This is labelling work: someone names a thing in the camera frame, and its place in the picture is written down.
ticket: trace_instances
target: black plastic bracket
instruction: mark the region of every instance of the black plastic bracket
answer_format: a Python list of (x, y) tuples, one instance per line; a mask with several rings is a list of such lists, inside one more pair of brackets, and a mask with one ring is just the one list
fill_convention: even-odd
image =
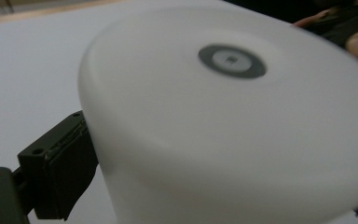
[(13, 174), (0, 168), (0, 224), (67, 219), (88, 188), (98, 160), (81, 111), (64, 119), (19, 155)]

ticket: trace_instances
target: black object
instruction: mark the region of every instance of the black object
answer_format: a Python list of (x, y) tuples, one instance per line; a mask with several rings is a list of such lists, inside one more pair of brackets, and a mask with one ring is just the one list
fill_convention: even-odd
[(19, 154), (13, 174), (0, 168), (0, 224), (67, 219), (88, 188), (98, 160), (82, 112), (76, 112)]
[(278, 20), (295, 22), (323, 10), (313, 0), (224, 0)]
[(28, 224), (11, 171), (0, 167), (0, 224)]
[(342, 48), (347, 40), (358, 33), (358, 1), (341, 1), (319, 20), (303, 27)]

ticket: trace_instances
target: gray circle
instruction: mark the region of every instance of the gray circle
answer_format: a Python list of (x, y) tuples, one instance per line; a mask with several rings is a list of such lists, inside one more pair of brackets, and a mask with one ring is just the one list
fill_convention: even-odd
[(267, 67), (252, 52), (238, 47), (212, 44), (202, 48), (199, 58), (213, 71), (238, 78), (257, 78), (267, 73)]
[(212, 62), (223, 70), (235, 73), (245, 72), (252, 66), (248, 56), (232, 49), (218, 50), (213, 54)]

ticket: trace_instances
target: white cylindrical object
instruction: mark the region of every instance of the white cylindrical object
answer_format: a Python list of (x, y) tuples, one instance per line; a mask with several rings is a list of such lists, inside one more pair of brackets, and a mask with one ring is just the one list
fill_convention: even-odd
[(79, 94), (119, 224), (358, 206), (358, 62), (295, 27), (217, 1), (146, 8), (93, 41)]

